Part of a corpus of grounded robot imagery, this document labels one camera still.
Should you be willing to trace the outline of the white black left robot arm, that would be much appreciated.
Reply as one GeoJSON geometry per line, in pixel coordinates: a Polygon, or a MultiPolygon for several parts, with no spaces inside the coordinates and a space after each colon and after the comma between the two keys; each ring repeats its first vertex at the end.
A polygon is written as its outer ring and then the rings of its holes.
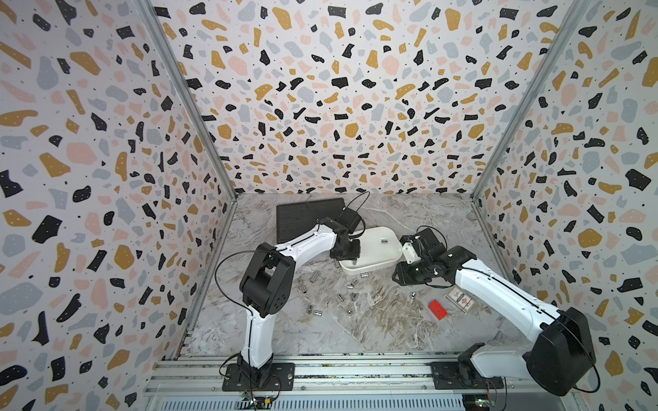
{"type": "Polygon", "coordinates": [[[337,261],[356,260],[361,255],[362,233],[355,230],[364,226],[359,213],[346,207],[335,219],[319,219],[311,229],[287,242],[264,242],[256,248],[239,285],[247,328],[237,363],[245,373],[269,372],[276,315],[290,298],[296,269],[323,253],[337,261]]]}

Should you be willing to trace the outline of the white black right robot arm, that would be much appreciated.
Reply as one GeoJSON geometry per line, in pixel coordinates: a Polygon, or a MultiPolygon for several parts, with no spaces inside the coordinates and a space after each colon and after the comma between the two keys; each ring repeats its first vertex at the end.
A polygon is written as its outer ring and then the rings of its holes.
{"type": "Polygon", "coordinates": [[[562,310],[519,289],[467,248],[448,248],[429,226],[402,236],[400,243],[403,258],[392,275],[394,282],[429,285],[441,278],[493,308],[526,339],[507,346],[473,344],[458,357],[462,385],[487,378],[532,379],[563,397],[596,370],[589,323],[576,308],[562,310]]]}

